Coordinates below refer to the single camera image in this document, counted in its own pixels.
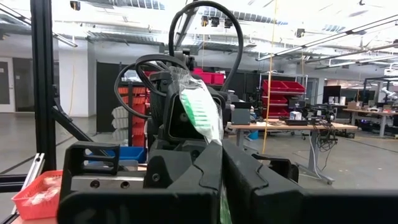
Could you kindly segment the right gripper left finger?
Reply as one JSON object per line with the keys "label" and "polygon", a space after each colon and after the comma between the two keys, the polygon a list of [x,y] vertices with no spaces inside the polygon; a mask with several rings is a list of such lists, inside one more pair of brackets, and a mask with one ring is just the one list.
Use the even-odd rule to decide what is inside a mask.
{"label": "right gripper left finger", "polygon": [[65,151],[59,223],[219,223],[223,148],[215,188],[148,189],[146,171],[125,171],[117,144],[76,142]]}

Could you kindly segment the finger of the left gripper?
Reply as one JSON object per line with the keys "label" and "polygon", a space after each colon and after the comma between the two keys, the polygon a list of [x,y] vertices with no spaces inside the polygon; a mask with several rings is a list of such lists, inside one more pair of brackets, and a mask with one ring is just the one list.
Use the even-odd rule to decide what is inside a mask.
{"label": "finger of the left gripper", "polygon": [[215,188],[215,143],[185,141],[172,150],[152,149],[148,189]]}

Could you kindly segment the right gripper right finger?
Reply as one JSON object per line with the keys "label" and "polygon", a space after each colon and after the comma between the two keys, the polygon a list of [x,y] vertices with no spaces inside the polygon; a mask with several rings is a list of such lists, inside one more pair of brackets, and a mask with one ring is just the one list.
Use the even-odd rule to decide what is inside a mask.
{"label": "right gripper right finger", "polygon": [[397,223],[397,191],[305,189],[230,142],[223,173],[233,223]]}

